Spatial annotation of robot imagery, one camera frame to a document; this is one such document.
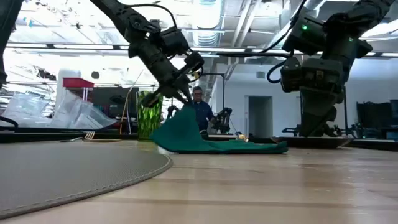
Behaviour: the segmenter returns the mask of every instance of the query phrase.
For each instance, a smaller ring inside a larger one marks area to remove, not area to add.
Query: mat edge stitching
[[[123,183],[126,183],[126,182],[130,182],[130,181],[133,181],[133,180],[136,180],[136,179],[140,179],[140,178],[145,177],[145,176],[147,176],[147,175],[153,174],[154,172],[158,172],[158,171],[160,171],[161,169],[164,169],[165,167],[167,167],[167,166],[170,164],[170,162],[172,161],[171,158],[170,158],[169,156],[166,156],[166,155],[162,155],[162,156],[164,156],[164,157],[167,158],[167,163],[166,163],[165,165],[163,165],[161,168],[158,168],[158,169],[156,169],[156,170],[153,170],[153,171],[150,172],[150,173],[141,175],[141,176],[136,177],[136,178],[133,178],[133,179],[129,179],[129,180],[125,180],[125,181],[122,181],[122,182],[118,182],[118,183],[115,183],[115,184],[110,184],[110,185],[107,185],[107,186],[104,186],[104,187],[101,187],[101,188],[97,188],[97,189],[93,189],[93,190],[88,190],[88,191],[86,191],[86,192],[79,192],[79,193],[73,194],[73,195],[67,195],[67,196],[64,196],[64,197],[58,197],[58,198],[55,198],[55,199],[45,200],[44,202],[37,202],[37,203],[32,203],[32,204],[30,204],[30,205],[21,205],[21,206],[18,206],[18,207],[16,207],[16,208],[10,208],[10,209],[1,210],[1,211],[0,211],[0,215],[6,215],[6,214],[8,214],[8,213],[12,213],[13,211],[19,210],[19,209],[21,209],[21,208],[32,207],[32,206],[38,206],[38,205],[43,204],[43,203],[54,202],[54,201],[61,200],[61,199],[76,197],[76,196],[81,195],[81,194],[87,194],[87,193],[90,193],[90,192],[96,192],[96,191],[99,191],[99,190],[101,190],[101,189],[105,189],[105,188],[108,188],[108,187],[112,187],[112,186],[115,186],[115,185],[120,185],[120,184],[123,184]]]

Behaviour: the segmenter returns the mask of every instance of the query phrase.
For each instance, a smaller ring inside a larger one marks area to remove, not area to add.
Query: doorway
[[[248,98],[248,126],[247,135],[255,138],[272,137],[272,97],[247,96]]]

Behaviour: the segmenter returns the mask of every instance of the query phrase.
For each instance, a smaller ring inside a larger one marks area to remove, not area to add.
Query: red box
[[[63,78],[62,86],[65,88],[94,88],[94,83],[82,78]]]

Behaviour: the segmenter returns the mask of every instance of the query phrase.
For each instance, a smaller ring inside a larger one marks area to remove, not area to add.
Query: man
[[[214,121],[213,112],[209,104],[201,100],[203,96],[203,91],[199,86],[193,88],[192,96],[193,107],[197,112],[197,123],[199,126],[199,131],[207,131],[208,121],[211,123]]]

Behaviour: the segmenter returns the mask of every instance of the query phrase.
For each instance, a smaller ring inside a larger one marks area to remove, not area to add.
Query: green cloth
[[[177,153],[281,154],[288,151],[286,142],[258,145],[243,140],[205,141],[199,133],[195,116],[195,110],[185,106],[155,130],[150,138],[160,147]]]

